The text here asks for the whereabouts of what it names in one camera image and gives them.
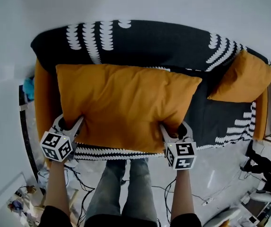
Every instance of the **black cable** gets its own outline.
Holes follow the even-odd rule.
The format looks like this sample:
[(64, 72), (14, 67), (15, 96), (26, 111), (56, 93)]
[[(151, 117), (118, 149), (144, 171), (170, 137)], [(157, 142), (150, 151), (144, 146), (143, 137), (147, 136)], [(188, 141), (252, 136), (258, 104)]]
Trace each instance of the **black cable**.
[(171, 210), (169, 209), (168, 204), (167, 204), (167, 197), (168, 197), (169, 191), (171, 189), (172, 183), (174, 183), (175, 181), (176, 181), (176, 177), (175, 177), (175, 179), (172, 182), (169, 183), (169, 185), (165, 188), (165, 192), (164, 192), (165, 206), (166, 206), (166, 215), (167, 215), (167, 220), (168, 220), (169, 224), (171, 224), (171, 222), (169, 220), (169, 212), (171, 214)]
[(204, 200), (202, 197), (198, 196), (198, 195), (194, 195), (194, 194), (192, 194), (192, 196), (197, 197), (197, 198), (199, 198), (199, 199), (201, 199), (202, 201), (204, 201), (204, 202), (205, 202), (205, 200)]
[(161, 187), (161, 186), (151, 186), (151, 187), (155, 187), (155, 188), (160, 188), (162, 190), (165, 190), (165, 188)]
[(81, 188), (84, 190), (84, 191), (86, 191), (86, 192), (89, 192), (89, 191), (91, 191), (91, 190), (95, 190), (95, 188), (93, 188), (93, 187), (89, 187), (89, 186), (87, 186), (87, 185), (85, 185), (84, 183), (83, 183), (83, 181), (82, 180), (80, 180), (80, 178), (79, 178), (79, 172), (76, 172), (72, 167), (70, 167), (70, 166), (67, 166), (67, 165), (64, 165), (67, 169), (69, 169), (70, 171), (72, 171), (73, 172), (73, 174), (74, 174), (74, 176), (76, 177), (76, 179), (79, 181), (79, 183), (80, 183), (80, 186), (81, 186)]
[(261, 151), (261, 153), (259, 154), (260, 156), (262, 156), (262, 152), (263, 152), (264, 148), (265, 148), (265, 146), (263, 146), (262, 151)]
[(162, 224), (160, 223), (159, 219), (157, 219), (158, 221), (158, 227), (162, 227)]
[(70, 171), (73, 172), (74, 176), (75, 176), (76, 179), (79, 181), (79, 184), (80, 184), (80, 187), (82, 188), (82, 190), (84, 190), (84, 191), (87, 192), (87, 194), (86, 194), (85, 197), (83, 198), (83, 201), (82, 201), (82, 204), (81, 204), (81, 206), (82, 206), (82, 207), (81, 207), (81, 212), (80, 212), (79, 219), (78, 219), (78, 223), (77, 223), (77, 227), (80, 227), (80, 224), (85, 220), (85, 216), (86, 216), (86, 210), (85, 210), (85, 208), (84, 208), (84, 202), (85, 202), (87, 196), (88, 196), (90, 193), (92, 193), (92, 192), (95, 190), (95, 188), (89, 187), (89, 186), (85, 185), (85, 184), (83, 183), (83, 181), (80, 180), (80, 178), (79, 178), (79, 176), (78, 176), (80, 173), (79, 173), (79, 172), (76, 172), (72, 167), (67, 166), (67, 165), (64, 165), (64, 166), (65, 166), (67, 169), (69, 169)]
[(68, 170), (66, 170), (66, 176), (67, 176), (67, 183), (66, 183), (66, 187), (67, 187), (67, 185), (69, 183)]
[(81, 211), (80, 211), (80, 215), (79, 215), (77, 227), (80, 227), (80, 224), (85, 220), (86, 210), (85, 210), (85, 208), (84, 208), (84, 202), (85, 202), (87, 196), (88, 196), (93, 190), (94, 190), (94, 189), (92, 189), (91, 191), (88, 191), (87, 194), (85, 195), (85, 197), (83, 198), (83, 201), (82, 201), (82, 204), (81, 204), (82, 208), (81, 208)]
[(260, 179), (260, 178), (258, 178), (258, 177), (256, 177), (256, 176), (252, 175), (252, 174), (249, 173), (249, 172), (246, 172), (244, 178), (243, 178), (243, 179), (240, 179), (241, 173), (242, 173), (242, 171), (240, 172), (239, 177), (238, 177), (238, 179), (239, 179), (240, 181), (244, 181), (245, 179), (247, 179), (247, 178), (251, 175), (252, 177), (258, 179), (259, 181), (265, 182), (265, 181), (263, 181), (262, 179)]

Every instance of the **electrical cable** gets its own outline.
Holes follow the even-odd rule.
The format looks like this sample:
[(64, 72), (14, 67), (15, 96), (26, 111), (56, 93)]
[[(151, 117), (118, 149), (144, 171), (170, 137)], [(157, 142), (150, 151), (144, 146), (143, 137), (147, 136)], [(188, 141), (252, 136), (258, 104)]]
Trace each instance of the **electrical cable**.
[(162, 227), (160, 221), (159, 221), (159, 218), (157, 218), (157, 221), (158, 221), (158, 227)]
[(238, 174), (239, 172), (241, 172), (241, 170), (238, 170), (238, 171), (234, 174), (234, 176), (232, 177), (232, 179), (230, 180), (230, 182), (229, 182), (225, 187), (223, 187), (222, 189), (220, 189), (220, 190), (214, 192), (214, 193), (211, 194), (209, 197), (206, 197), (205, 199), (203, 199), (203, 198), (201, 198), (201, 197), (199, 197), (199, 196), (195, 196), (195, 197), (199, 197), (199, 198), (200, 198), (201, 200), (203, 200), (204, 202), (207, 201), (206, 199), (210, 199), (210, 198), (215, 199), (215, 198), (216, 198), (217, 196), (219, 196), (224, 190), (226, 190), (227, 188), (231, 187), (231, 185), (230, 185), (231, 182), (233, 181), (233, 179), (237, 176), (237, 174)]
[(198, 196), (198, 195), (192, 194), (192, 196), (197, 197), (197, 198), (199, 198), (199, 199), (201, 199), (202, 201), (205, 202), (205, 200), (202, 197)]
[(70, 171), (72, 171), (73, 172), (73, 174), (74, 174), (74, 176), (76, 177), (76, 179), (79, 181), (79, 184), (80, 184), (80, 186), (81, 186), (81, 188), (82, 188), (82, 190), (84, 190), (84, 191), (86, 191), (87, 192), (87, 194), (85, 195), (85, 197), (83, 198), (83, 201), (82, 201), (82, 204), (81, 204), (81, 212), (80, 212), (80, 215), (79, 215), (79, 219), (78, 219), (78, 223), (77, 223), (77, 227), (80, 227), (80, 224), (85, 220), (85, 216), (86, 216), (86, 210), (85, 210), (85, 208), (84, 208), (84, 202), (85, 202), (85, 200), (86, 200), (86, 198), (87, 198), (87, 196), (90, 194), (90, 193), (92, 193), (94, 190), (95, 190), (95, 188), (93, 188), (93, 187), (89, 187), (89, 186), (87, 186), (87, 185), (85, 185), (84, 183), (83, 183), (83, 181), (79, 178), (79, 172), (76, 172), (75, 170), (74, 170), (74, 168), (72, 168), (72, 167), (70, 167), (70, 166), (67, 166), (67, 165), (64, 165), (67, 169), (69, 169)]
[(175, 181), (176, 181), (176, 177), (175, 177), (175, 179), (172, 182), (170, 182), (168, 184), (168, 186), (165, 188), (165, 192), (164, 192), (165, 206), (166, 206), (166, 216), (167, 216), (167, 220), (168, 220), (169, 224), (171, 224), (171, 222), (169, 220), (169, 213), (171, 214), (171, 210), (169, 209), (168, 204), (167, 204), (167, 197), (168, 197), (169, 191), (171, 189), (172, 183), (174, 183)]
[(67, 176), (67, 183), (66, 183), (66, 187), (67, 187), (67, 185), (69, 183), (68, 170), (66, 170), (66, 176)]
[(155, 187), (155, 188), (160, 188), (162, 190), (165, 190), (165, 188), (161, 187), (161, 186), (151, 186), (151, 187)]
[(256, 177), (256, 176), (254, 176), (254, 175), (252, 175), (252, 174), (251, 174), (251, 173), (249, 173), (249, 172), (246, 172), (246, 174), (245, 174), (244, 178), (243, 178), (243, 179), (240, 179), (241, 173), (242, 173), (242, 171), (240, 172), (240, 175), (239, 175), (239, 177), (238, 177), (238, 179), (239, 179), (239, 180), (241, 180), (241, 181), (244, 181), (245, 179), (247, 179), (247, 178), (248, 178), (248, 176), (249, 176), (249, 175), (251, 175), (252, 177), (254, 177), (254, 178), (258, 179), (259, 181), (264, 182), (264, 183), (267, 183), (267, 182), (265, 182), (264, 180), (262, 180), (262, 179), (260, 179), (260, 178), (258, 178), (258, 177)]
[(262, 152), (263, 152), (264, 148), (265, 148), (265, 146), (263, 146), (262, 151), (259, 154), (260, 156), (262, 156)]

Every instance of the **person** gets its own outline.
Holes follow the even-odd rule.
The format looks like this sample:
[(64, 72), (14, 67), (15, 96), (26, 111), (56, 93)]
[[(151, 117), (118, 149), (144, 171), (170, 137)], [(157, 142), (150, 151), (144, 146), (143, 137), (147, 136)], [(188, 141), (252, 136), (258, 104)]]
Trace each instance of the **person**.
[[(88, 206), (85, 227), (90, 226), (157, 226), (151, 178), (147, 159), (131, 160), (130, 184), (125, 206), (120, 211), (119, 197), (126, 160), (108, 160)], [(53, 161), (46, 193), (46, 207), (40, 227), (70, 227), (68, 197), (65, 186), (64, 163)], [(188, 170), (176, 175), (171, 226), (201, 227), (194, 213)]]
[[(267, 180), (263, 190), (271, 192), (271, 161), (266, 157), (258, 155), (253, 150), (253, 140), (250, 141), (245, 155), (249, 157), (249, 160), (245, 166), (240, 167), (240, 169), (244, 172), (263, 173), (264, 178)], [(251, 160), (253, 160), (256, 165), (252, 166)]]

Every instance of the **blue cloth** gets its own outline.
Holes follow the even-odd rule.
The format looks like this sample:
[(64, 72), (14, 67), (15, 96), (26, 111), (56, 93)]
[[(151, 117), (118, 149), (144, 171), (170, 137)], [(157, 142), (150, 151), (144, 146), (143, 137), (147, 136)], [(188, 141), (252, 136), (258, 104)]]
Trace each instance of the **blue cloth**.
[(88, 206), (86, 220), (94, 215), (108, 214), (157, 222), (146, 159), (131, 160), (128, 197), (121, 213), (119, 198), (121, 181), (125, 174), (125, 163), (125, 160), (107, 161), (101, 180)]
[(27, 95), (30, 102), (35, 99), (35, 78), (25, 79), (23, 84), (23, 92)]

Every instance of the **yellow cushion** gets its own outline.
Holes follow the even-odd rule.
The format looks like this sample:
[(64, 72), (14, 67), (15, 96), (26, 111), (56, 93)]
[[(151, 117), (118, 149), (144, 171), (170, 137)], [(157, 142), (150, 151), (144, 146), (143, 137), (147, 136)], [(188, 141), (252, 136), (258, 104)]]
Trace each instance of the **yellow cushion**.
[(250, 103), (271, 83), (271, 66), (242, 50), (208, 99)]
[(201, 78), (159, 69), (57, 65), (63, 116), (85, 122), (76, 142), (145, 152), (164, 148), (159, 122), (177, 132)]
[(230, 220), (226, 220), (225, 222), (223, 222), (219, 227), (229, 227), (229, 223), (230, 223)]

